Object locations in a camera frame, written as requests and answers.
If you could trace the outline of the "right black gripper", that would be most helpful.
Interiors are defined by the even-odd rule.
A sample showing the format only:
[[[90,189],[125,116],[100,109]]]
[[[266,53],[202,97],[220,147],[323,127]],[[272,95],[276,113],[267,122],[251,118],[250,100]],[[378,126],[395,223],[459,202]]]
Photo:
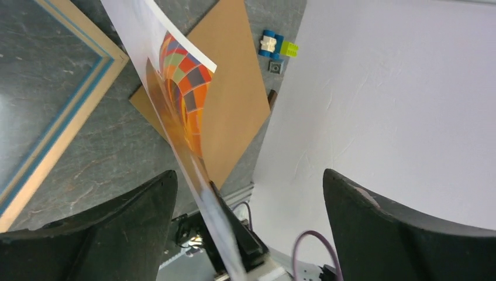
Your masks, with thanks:
[[[213,220],[217,232],[224,240],[223,245],[217,250],[199,211],[172,219],[173,242],[185,249],[186,253],[196,251],[207,254],[215,270],[214,280],[231,280],[220,254],[229,254],[228,264],[235,267],[237,272],[241,267],[245,272],[250,272],[264,263],[269,250],[259,236],[235,216],[215,183],[210,181],[209,185],[215,196]]]

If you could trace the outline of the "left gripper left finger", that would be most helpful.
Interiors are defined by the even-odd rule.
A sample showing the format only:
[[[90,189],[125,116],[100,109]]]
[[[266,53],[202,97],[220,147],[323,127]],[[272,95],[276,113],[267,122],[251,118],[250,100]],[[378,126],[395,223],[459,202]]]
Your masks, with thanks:
[[[178,191],[168,170],[36,230],[1,234],[2,280],[155,280]]]

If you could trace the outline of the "wooden picture frame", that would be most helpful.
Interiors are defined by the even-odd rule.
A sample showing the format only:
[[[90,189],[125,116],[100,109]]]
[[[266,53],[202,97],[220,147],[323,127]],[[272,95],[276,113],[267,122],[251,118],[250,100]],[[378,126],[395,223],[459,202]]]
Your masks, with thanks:
[[[99,58],[1,191],[1,232],[9,230],[129,61],[127,54],[71,1],[37,4]]]

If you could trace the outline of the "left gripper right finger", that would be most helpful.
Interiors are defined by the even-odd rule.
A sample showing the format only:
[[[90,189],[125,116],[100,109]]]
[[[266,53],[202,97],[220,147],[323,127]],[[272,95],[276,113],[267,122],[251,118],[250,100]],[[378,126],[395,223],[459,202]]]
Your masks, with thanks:
[[[345,280],[494,280],[495,231],[443,220],[332,169],[323,196]]]

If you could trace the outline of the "hot air balloon photo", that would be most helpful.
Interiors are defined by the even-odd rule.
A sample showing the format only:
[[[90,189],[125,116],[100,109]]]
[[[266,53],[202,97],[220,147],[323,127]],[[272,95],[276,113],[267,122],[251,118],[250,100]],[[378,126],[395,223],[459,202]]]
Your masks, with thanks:
[[[154,1],[102,4],[150,98],[229,277],[246,280],[232,226],[202,156],[202,115],[216,64]]]

